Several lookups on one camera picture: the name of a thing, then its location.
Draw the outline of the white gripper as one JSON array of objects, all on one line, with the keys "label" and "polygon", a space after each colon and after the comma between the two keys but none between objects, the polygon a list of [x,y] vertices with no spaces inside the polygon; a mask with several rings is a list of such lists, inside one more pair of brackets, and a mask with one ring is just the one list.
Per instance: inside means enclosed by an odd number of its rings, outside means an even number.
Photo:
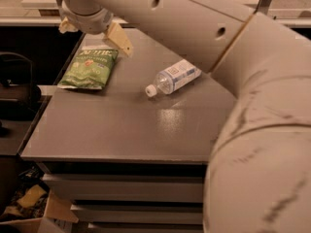
[{"label": "white gripper", "polygon": [[90,15],[79,15],[70,10],[65,2],[62,2],[61,9],[62,21],[58,27],[60,33],[82,31],[96,35],[105,31],[103,41],[107,45],[117,49],[126,57],[133,54],[132,43],[121,25],[112,21],[113,14],[110,11],[102,8]]}]

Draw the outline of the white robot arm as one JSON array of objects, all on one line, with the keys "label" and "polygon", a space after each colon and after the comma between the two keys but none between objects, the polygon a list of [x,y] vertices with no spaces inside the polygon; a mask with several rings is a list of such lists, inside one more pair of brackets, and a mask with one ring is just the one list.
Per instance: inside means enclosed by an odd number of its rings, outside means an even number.
[{"label": "white robot arm", "polygon": [[209,157],[204,233],[311,233],[311,43],[230,0],[63,0],[71,23],[108,10],[232,93]]}]

